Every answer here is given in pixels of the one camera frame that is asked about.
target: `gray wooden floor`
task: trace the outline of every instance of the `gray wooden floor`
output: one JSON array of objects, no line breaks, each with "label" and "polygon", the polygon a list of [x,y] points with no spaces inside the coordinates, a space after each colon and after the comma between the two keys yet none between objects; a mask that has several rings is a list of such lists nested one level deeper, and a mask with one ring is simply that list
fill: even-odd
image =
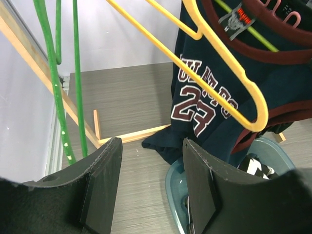
[{"label": "gray wooden floor", "polygon": [[[93,127],[93,110],[98,109],[102,138],[168,124],[171,77],[171,63],[82,73],[85,119]],[[69,96],[76,103],[73,75]],[[75,155],[81,159],[78,128],[67,119]],[[287,141],[281,146],[296,166],[312,167],[312,121],[295,123],[284,135]],[[89,153],[95,150],[90,142],[88,146]],[[141,141],[124,144],[112,234],[178,233],[164,187],[168,168]]]}]

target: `yellow hanger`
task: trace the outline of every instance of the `yellow hanger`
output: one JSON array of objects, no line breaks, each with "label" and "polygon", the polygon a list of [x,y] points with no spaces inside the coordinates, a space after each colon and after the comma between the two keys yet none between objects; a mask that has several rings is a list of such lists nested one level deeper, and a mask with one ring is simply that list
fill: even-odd
[{"label": "yellow hanger", "polygon": [[165,55],[167,55],[180,69],[182,69],[187,75],[189,75],[196,83],[210,94],[221,106],[224,107],[242,126],[253,132],[262,131],[268,123],[268,106],[266,101],[258,88],[258,86],[250,81],[245,74],[245,70],[238,63],[235,57],[211,29],[205,19],[202,17],[196,0],[182,0],[186,10],[188,11],[191,19],[196,24],[198,30],[195,32],[178,18],[172,15],[169,11],[163,8],[155,0],[146,0],[154,8],[164,14],[174,24],[176,24],[181,30],[192,37],[194,40],[199,40],[204,35],[214,49],[219,53],[222,59],[226,62],[233,73],[242,82],[245,88],[252,96],[256,109],[257,120],[254,123],[249,122],[238,110],[231,106],[223,97],[221,97],[211,86],[201,79],[191,68],[189,68],[180,58],[178,58],[172,51],[170,51],[164,44],[162,44],[157,38],[155,38],[148,30],[146,30],[138,21],[136,21],[131,15],[129,15],[121,6],[116,3],[115,0],[108,1],[120,14],[122,14],[134,27],[136,27],[142,34],[144,34],[155,46],[157,46]]}]

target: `wooden beam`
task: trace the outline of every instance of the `wooden beam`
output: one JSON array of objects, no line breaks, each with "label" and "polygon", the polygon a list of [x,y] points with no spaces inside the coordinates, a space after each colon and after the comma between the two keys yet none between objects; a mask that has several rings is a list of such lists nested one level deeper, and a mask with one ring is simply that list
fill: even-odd
[{"label": "wooden beam", "polygon": [[93,118],[94,118],[94,129],[96,131],[96,136],[100,140],[102,139],[102,136],[101,136],[101,126],[99,124],[99,118],[98,118],[98,110],[93,110]]},{"label": "wooden beam", "polygon": [[281,143],[286,140],[284,134],[282,133],[274,134],[274,136],[275,136],[275,140],[277,141],[277,143]]},{"label": "wooden beam", "polygon": [[[6,9],[2,1],[0,1],[0,30],[40,78],[42,83],[53,94],[50,69],[48,65],[44,62],[39,52],[31,44],[30,40],[24,34],[23,30],[17,24],[10,12]],[[78,125],[77,108],[64,90],[62,89],[61,91],[64,108],[73,121]],[[100,144],[97,136],[86,121],[84,122],[84,125],[86,136],[96,148],[99,148]]]},{"label": "wooden beam", "polygon": [[[135,140],[142,140],[142,139],[145,139],[145,138],[153,135],[154,133],[156,133],[156,132],[158,132],[158,131],[160,131],[160,130],[168,127],[168,126],[170,126],[170,124],[163,125],[163,126],[156,127],[156,128],[150,128],[150,129],[146,129],[146,130],[142,130],[142,131],[138,131],[138,132],[134,132],[134,133],[119,135],[117,137],[122,139],[122,143],[128,143],[128,142],[132,142]],[[102,140],[99,140],[98,142],[100,143],[100,145],[103,145],[107,141],[109,141],[110,138],[102,139]]]}]

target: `white panel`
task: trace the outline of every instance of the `white panel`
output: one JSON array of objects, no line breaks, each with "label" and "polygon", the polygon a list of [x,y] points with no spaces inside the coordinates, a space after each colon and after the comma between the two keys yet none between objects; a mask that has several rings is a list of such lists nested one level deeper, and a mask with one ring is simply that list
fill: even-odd
[{"label": "white panel", "polygon": [[[11,0],[36,39],[45,49],[33,0]],[[145,0],[117,0],[136,20],[169,49],[174,50],[178,28]],[[158,0],[178,17],[181,0]],[[56,0],[46,0],[54,35]],[[59,73],[74,72],[72,1],[62,1],[63,63]],[[82,71],[169,62],[148,39],[105,0],[78,0],[80,58]]]},{"label": "white panel", "polygon": [[0,177],[44,176],[53,96],[0,33]]}]

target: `pink hanger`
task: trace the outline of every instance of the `pink hanger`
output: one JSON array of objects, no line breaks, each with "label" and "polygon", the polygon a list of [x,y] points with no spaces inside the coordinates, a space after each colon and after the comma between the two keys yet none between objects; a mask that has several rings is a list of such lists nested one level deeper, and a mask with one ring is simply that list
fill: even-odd
[{"label": "pink hanger", "polygon": [[[265,7],[267,7],[267,6],[269,5],[270,1],[271,1],[271,0],[267,0],[266,3],[263,3],[262,1],[259,0],[259,2],[261,2]],[[278,7],[280,6],[281,2],[282,2],[282,0],[277,0],[277,3],[276,3],[276,5],[274,6],[274,8],[273,8],[273,10],[272,10],[272,14],[273,14],[274,16],[275,16],[275,12],[276,12],[276,10],[278,9]],[[297,12],[297,11],[292,11],[292,12],[290,12],[290,13],[286,16],[286,18],[283,20],[283,22],[286,23],[286,22],[290,19],[291,16],[296,16],[297,21],[296,21],[296,23],[293,25],[293,27],[294,27],[294,28],[298,27],[298,25],[299,25],[300,22],[301,22],[301,15],[300,15],[299,12]]]}]

